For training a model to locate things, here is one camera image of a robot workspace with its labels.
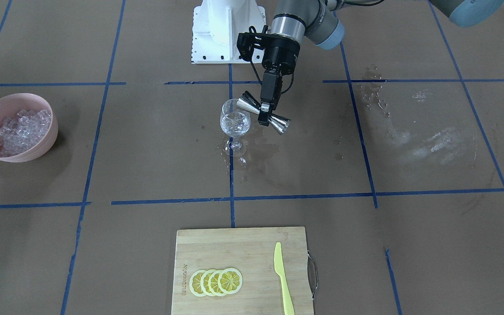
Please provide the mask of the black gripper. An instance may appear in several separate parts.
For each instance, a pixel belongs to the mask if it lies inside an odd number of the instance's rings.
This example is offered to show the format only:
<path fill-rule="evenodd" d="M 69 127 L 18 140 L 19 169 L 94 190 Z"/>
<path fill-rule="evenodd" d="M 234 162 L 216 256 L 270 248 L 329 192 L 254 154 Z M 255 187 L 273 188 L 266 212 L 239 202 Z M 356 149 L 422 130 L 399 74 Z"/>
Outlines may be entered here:
<path fill-rule="evenodd" d="M 261 83 L 260 106 L 263 112 L 272 113 L 280 98 L 282 74 L 294 73 L 301 46 L 293 38 L 263 34 L 261 48 L 264 50 L 262 66 L 265 71 Z"/>

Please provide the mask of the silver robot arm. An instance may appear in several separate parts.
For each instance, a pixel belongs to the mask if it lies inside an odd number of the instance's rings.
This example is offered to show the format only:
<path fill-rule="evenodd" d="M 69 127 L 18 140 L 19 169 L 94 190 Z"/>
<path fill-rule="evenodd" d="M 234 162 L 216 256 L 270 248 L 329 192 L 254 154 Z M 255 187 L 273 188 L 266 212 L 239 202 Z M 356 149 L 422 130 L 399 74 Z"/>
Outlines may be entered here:
<path fill-rule="evenodd" d="M 242 60 L 251 63 L 255 50 L 263 51 L 258 123 L 270 125 L 280 96 L 285 93 L 283 77 L 294 74 L 304 38 L 323 50 L 333 49 L 345 32 L 333 12 L 344 7 L 378 4 L 378 0 L 280 0 L 271 25 L 266 24 L 261 31 L 250 26 L 247 32 L 240 33 L 237 48 Z"/>

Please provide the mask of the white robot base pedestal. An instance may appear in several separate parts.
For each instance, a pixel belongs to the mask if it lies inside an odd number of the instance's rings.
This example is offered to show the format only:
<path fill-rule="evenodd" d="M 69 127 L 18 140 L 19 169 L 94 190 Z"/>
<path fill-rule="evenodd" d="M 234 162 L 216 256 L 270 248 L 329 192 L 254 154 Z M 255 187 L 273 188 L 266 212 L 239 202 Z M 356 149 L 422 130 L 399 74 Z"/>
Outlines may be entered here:
<path fill-rule="evenodd" d="M 192 64 L 246 64 L 238 35 L 266 24 L 266 10 L 255 0 L 204 0 L 192 17 Z"/>

